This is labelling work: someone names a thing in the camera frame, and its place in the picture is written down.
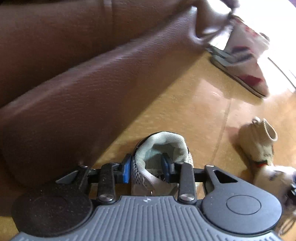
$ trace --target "metal bolt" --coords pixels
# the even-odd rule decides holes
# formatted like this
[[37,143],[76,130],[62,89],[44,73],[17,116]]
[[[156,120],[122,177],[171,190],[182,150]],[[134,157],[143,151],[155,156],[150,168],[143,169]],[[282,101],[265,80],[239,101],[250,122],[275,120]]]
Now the metal bolt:
[[113,201],[114,196],[112,194],[101,194],[99,200],[102,202],[111,202]]
[[180,195],[180,199],[185,202],[191,202],[194,200],[194,195],[190,193],[184,193]]

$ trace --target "black metal bar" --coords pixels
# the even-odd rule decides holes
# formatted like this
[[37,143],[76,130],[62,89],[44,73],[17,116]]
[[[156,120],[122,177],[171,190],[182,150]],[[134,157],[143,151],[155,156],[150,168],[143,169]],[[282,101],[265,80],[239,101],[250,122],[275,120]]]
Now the black metal bar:
[[178,201],[184,204],[196,203],[196,190],[193,168],[189,163],[182,163]]
[[112,204],[116,201],[113,165],[110,163],[103,165],[101,168],[98,180],[97,200],[101,204]]

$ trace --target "shoe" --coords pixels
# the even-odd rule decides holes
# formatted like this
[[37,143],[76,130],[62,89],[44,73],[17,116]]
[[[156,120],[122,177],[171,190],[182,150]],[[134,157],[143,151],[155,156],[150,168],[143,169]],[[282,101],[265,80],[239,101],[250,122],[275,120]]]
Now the shoe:
[[265,165],[255,176],[254,185],[273,194],[280,201],[283,212],[275,231],[284,235],[296,222],[296,169]]
[[251,161],[254,173],[263,165],[273,165],[273,144],[277,141],[277,133],[267,122],[255,117],[252,123],[245,124],[239,129],[239,144]]
[[193,166],[185,140],[176,133],[162,131],[143,139],[135,148],[132,163],[131,194],[135,196],[176,195],[178,185],[167,183],[161,168],[161,155],[167,153],[173,162]]
[[224,50],[210,46],[207,50],[211,54],[227,59],[234,52],[249,50],[258,59],[269,48],[270,39],[263,33],[256,33],[245,25],[239,17],[236,16],[232,20],[232,25],[233,29]]
[[241,56],[235,63],[229,63],[218,55],[212,55],[210,60],[254,95],[260,98],[269,96],[266,80],[253,54]]

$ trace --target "ribbed gray surface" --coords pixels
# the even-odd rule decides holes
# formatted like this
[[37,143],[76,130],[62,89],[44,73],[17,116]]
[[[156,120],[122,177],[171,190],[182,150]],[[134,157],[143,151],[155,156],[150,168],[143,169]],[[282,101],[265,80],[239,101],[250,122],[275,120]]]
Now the ribbed gray surface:
[[242,238],[214,229],[197,208],[177,203],[172,196],[123,196],[111,206],[99,206],[80,229],[64,236],[39,238],[19,233],[13,241],[278,241],[274,233]]

